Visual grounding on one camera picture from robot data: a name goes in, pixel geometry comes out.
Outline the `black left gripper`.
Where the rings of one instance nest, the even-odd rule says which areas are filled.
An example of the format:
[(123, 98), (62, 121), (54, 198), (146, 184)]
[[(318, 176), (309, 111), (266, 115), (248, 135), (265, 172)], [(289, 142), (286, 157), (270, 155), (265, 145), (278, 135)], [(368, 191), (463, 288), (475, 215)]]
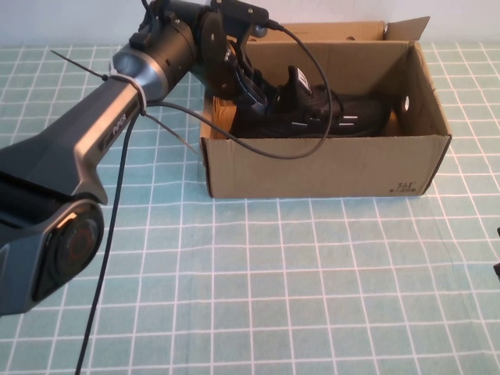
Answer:
[(272, 85), (261, 70), (252, 68), (245, 47), (227, 37), (220, 14), (205, 12), (196, 37), (195, 76), (208, 93), (218, 98), (233, 98), (236, 106), (259, 114), (266, 111), (269, 102), (277, 101), (279, 87)]

